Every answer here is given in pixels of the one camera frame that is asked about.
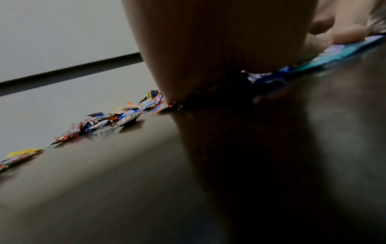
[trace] dark wooden surface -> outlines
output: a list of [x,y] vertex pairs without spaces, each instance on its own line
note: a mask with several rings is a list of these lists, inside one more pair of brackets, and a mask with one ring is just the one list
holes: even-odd
[[1,243],[384,243],[385,65],[49,149],[0,175]]

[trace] glossy table surface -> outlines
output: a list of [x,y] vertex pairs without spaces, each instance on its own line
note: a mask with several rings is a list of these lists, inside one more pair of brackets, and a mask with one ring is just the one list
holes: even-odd
[[1,243],[384,243],[385,66],[50,148],[0,175]]

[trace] white wall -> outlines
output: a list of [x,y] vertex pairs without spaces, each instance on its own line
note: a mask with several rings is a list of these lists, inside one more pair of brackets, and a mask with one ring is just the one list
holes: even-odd
[[0,82],[135,52],[121,0],[0,1]]
[[0,96],[0,158],[39,148],[87,114],[137,103],[157,89],[145,63]]

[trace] yellow wrapper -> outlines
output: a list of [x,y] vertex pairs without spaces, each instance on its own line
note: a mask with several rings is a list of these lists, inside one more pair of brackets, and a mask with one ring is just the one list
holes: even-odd
[[43,151],[44,148],[34,148],[34,149],[25,149],[25,150],[20,150],[20,151],[14,151],[9,153],[6,158],[13,157],[13,156],[19,156],[19,155],[24,155],[24,154],[29,154],[33,152],[40,152]]

